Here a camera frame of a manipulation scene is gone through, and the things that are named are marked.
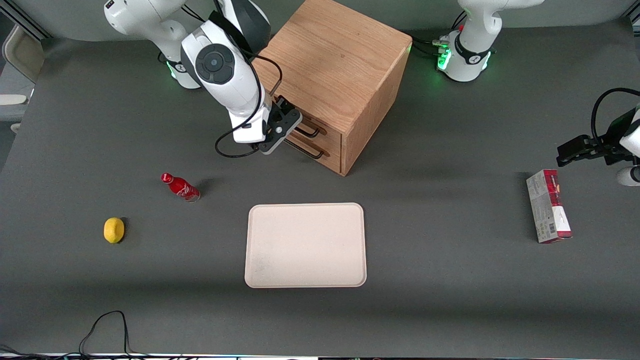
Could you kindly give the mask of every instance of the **gray table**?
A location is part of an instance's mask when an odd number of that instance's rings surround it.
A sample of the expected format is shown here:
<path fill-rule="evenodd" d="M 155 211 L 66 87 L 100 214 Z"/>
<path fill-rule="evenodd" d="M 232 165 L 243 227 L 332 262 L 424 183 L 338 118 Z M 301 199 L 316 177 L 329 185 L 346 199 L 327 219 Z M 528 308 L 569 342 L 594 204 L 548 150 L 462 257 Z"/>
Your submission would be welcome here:
<path fill-rule="evenodd" d="M 639 190 L 601 161 L 561 169 L 575 237 L 539 245 L 524 188 L 589 131 L 602 92 L 640 83 L 629 23 L 506 29 L 496 46 L 472 84 L 413 54 L 342 178 L 287 146 L 217 156 L 225 110 L 179 88 L 151 43 L 49 42 L 0 179 L 1 342 L 73 350 L 122 309 L 142 352 L 637 359 Z M 602 129 L 636 101 L 606 100 Z M 165 171 L 203 199 L 176 198 Z M 361 288 L 244 284 L 252 206 L 351 201 L 365 209 Z M 129 223 L 120 245 L 102 238 L 109 217 Z M 88 349 L 121 338 L 108 318 Z"/>

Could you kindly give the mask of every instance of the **lemon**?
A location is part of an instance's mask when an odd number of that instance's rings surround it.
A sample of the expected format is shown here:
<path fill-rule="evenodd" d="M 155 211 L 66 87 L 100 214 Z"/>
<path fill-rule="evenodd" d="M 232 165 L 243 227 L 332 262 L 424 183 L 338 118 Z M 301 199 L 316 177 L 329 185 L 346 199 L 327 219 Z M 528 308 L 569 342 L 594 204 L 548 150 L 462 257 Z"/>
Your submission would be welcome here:
<path fill-rule="evenodd" d="M 124 223 L 120 218 L 110 218 L 104 222 L 104 238 L 115 244 L 124 236 Z"/>

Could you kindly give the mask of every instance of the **red and white box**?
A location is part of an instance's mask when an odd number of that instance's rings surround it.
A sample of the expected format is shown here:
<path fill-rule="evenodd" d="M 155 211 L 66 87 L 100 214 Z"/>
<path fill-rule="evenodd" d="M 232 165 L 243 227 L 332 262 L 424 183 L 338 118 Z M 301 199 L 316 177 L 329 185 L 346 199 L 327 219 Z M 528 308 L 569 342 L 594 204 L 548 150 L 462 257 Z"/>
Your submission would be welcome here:
<path fill-rule="evenodd" d="M 545 169 L 527 179 L 529 199 L 536 221 L 538 242 L 543 244 L 571 238 L 571 228 L 560 201 L 558 171 Z"/>

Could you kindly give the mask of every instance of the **wooden drawer unit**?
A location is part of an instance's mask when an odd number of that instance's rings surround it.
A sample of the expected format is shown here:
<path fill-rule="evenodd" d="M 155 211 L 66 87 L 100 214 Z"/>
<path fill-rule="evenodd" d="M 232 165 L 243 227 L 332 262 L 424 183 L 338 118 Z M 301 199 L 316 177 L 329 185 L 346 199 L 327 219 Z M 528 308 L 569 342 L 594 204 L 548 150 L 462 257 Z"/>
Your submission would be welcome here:
<path fill-rule="evenodd" d="M 304 116 L 290 144 L 345 176 L 396 99 L 411 42 L 332 0 L 306 0 L 260 53 L 284 73 L 275 95 Z M 253 65 L 265 88 L 276 83 L 272 64 Z"/>

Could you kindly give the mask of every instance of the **black cable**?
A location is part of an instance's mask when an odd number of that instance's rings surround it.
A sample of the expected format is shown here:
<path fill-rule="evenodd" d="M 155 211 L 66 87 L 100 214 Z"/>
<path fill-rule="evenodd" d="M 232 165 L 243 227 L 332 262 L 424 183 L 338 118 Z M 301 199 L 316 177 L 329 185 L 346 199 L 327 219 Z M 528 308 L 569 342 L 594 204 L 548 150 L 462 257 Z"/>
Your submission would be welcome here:
<path fill-rule="evenodd" d="M 198 13 L 196 13 L 195 11 L 193 11 L 193 10 L 189 7 L 189 5 L 184 4 L 184 5 L 182 5 L 182 7 L 181 7 L 180 9 L 181 9 L 183 12 L 187 13 L 187 15 L 189 15 L 190 17 L 192 17 L 192 18 L 194 18 L 194 19 L 196 19 L 196 20 L 199 20 L 199 21 L 205 22 L 205 21 L 204 21 L 204 19 L 203 19 L 200 15 L 198 15 Z"/>
<path fill-rule="evenodd" d="M 634 11 L 636 11 L 636 10 L 638 9 L 638 7 L 639 7 L 639 6 L 640 6 L 640 3 L 637 3 L 637 4 L 633 7 L 633 9 L 631 9 L 631 10 L 629 10 L 629 11 L 627 12 L 627 14 L 626 14 L 625 16 L 631 16 L 631 14 L 632 14 Z"/>
<path fill-rule="evenodd" d="M 220 2 L 218 0 L 213 0 L 214 4 L 216 4 L 216 10 L 222 14 L 222 7 L 220 6 Z"/>
<path fill-rule="evenodd" d="M 424 44 L 424 45 L 432 45 L 430 41 L 423 40 L 423 39 L 421 39 L 421 38 L 419 38 L 419 37 L 416 37 L 416 36 L 413 36 L 413 35 L 411 35 L 411 34 L 409 34 L 409 33 L 405 33 L 405 34 L 409 35 L 409 36 L 411 37 L 411 40 L 412 40 L 413 42 L 418 42 L 418 43 L 420 43 L 420 44 Z"/>
<path fill-rule="evenodd" d="M 276 85 L 273 87 L 272 91 L 269 93 L 270 95 L 273 96 L 273 92 L 275 92 L 275 90 L 278 88 L 278 86 L 280 86 L 280 83 L 282 82 L 282 68 L 275 61 L 273 61 L 273 60 L 271 60 L 269 58 L 266 58 L 264 56 L 251 53 L 251 52 L 243 50 L 243 49 L 241 49 L 241 51 L 243 53 L 243 56 L 244 56 L 246 62 L 249 64 L 249 67 L 251 68 L 251 71 L 253 72 L 253 76 L 255 77 L 255 81 L 256 81 L 256 84 L 257 84 L 257 87 L 258 87 L 258 103 L 256 104 L 256 107 L 255 107 L 253 113 L 242 124 L 232 128 L 229 131 L 226 131 L 224 134 L 222 134 L 216 140 L 216 143 L 214 144 L 216 152 L 219 155 L 224 156 L 225 158 L 230 158 L 230 159 L 244 158 L 244 157 L 247 157 L 249 155 L 255 154 L 259 150 L 257 146 L 254 146 L 253 150 L 251 150 L 250 152 L 246 152 L 246 153 L 240 154 L 240 155 L 229 155 L 229 154 L 225 154 L 224 152 L 222 152 L 220 150 L 220 148 L 218 147 L 218 144 L 220 143 L 220 141 L 222 141 L 222 139 L 226 138 L 227 136 L 229 136 L 230 134 L 232 134 L 234 131 L 238 130 L 239 128 L 247 125 L 249 123 L 249 120 L 251 120 L 251 118 L 253 116 L 255 116 L 255 114 L 258 112 L 258 110 L 260 110 L 260 106 L 262 104 L 262 91 L 261 91 L 262 85 L 260 83 L 260 80 L 258 79 L 258 74 L 256 73 L 255 68 L 253 67 L 253 64 L 249 61 L 247 56 L 253 56 L 254 58 L 258 58 L 258 59 L 261 59 L 261 60 L 268 61 L 268 62 L 272 63 L 278 69 L 278 73 L 279 73 L 278 81 L 276 82 Z"/>
<path fill-rule="evenodd" d="M 458 26 L 458 24 L 460 24 L 461 22 L 463 22 L 465 20 L 466 17 L 467 17 L 467 12 L 462 10 L 462 12 L 458 15 L 456 20 L 453 22 L 453 25 L 451 26 L 451 29 L 455 29 Z"/>
<path fill-rule="evenodd" d="M 609 94 L 613 94 L 614 92 L 626 92 L 627 94 L 640 96 L 640 91 L 638 90 L 629 88 L 613 88 L 605 91 L 604 94 L 602 94 L 598 98 L 598 100 L 596 100 L 596 103 L 593 105 L 593 111 L 591 112 L 591 135 L 595 139 L 600 150 L 605 154 L 609 154 L 609 150 L 605 149 L 604 145 L 602 144 L 602 140 L 598 137 L 598 131 L 596 130 L 596 116 L 598 115 L 598 107 L 600 107 L 600 103 L 604 100 L 605 97 L 607 97 Z"/>
<path fill-rule="evenodd" d="M 413 45 L 413 49 L 416 49 L 416 50 L 420 51 L 421 53 L 429 55 L 429 56 L 438 56 L 438 54 L 430 53 L 429 51 L 426 51 L 425 49 L 417 46 L 416 44 Z"/>
<path fill-rule="evenodd" d="M 135 352 L 135 351 L 131 348 L 131 345 L 129 344 L 129 328 L 127 326 L 127 319 L 124 316 L 124 313 L 122 311 L 120 311 L 120 310 L 109 311 L 108 313 L 104 313 L 104 314 L 100 315 L 98 317 L 98 319 L 96 319 L 96 321 L 91 326 L 91 330 L 89 330 L 89 333 L 87 333 L 87 335 L 80 341 L 80 344 L 78 344 L 78 353 L 80 353 L 82 356 L 88 356 L 88 354 L 86 352 L 84 352 L 84 345 L 86 344 L 86 341 L 89 340 L 89 338 L 91 337 L 91 335 L 93 334 L 93 332 L 95 330 L 96 325 L 98 325 L 100 320 L 102 318 L 104 318 L 105 316 L 110 315 L 110 314 L 114 314 L 114 313 L 118 313 L 122 317 L 122 325 L 124 326 L 124 345 L 123 345 L 124 353 L 127 354 L 129 357 L 137 358 L 136 356 L 133 356 L 130 353 L 130 352 Z"/>

